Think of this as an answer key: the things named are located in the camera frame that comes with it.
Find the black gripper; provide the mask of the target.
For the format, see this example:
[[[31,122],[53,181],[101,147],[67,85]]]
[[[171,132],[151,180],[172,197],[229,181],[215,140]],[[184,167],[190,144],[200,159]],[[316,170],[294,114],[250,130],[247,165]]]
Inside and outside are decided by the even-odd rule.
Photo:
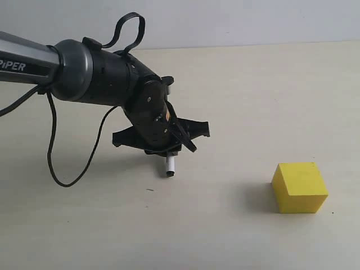
[[[147,138],[140,134],[134,126],[112,134],[112,144],[116,147],[128,146],[140,149],[147,155],[177,154],[185,146],[191,152],[197,147],[193,139],[204,136],[210,137],[209,123],[207,121],[193,121],[178,118],[171,121],[163,129],[154,132],[147,130]]]

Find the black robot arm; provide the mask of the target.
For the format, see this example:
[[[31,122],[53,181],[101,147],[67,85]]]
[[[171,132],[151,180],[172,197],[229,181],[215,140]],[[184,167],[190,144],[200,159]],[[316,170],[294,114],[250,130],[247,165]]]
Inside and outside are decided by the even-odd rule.
[[[46,46],[1,33],[1,80],[48,88],[59,100],[119,106],[131,127],[112,135],[113,145],[165,156],[209,136],[206,121],[176,116],[167,99],[173,77],[156,75],[137,58],[107,52],[93,41],[72,39]]]

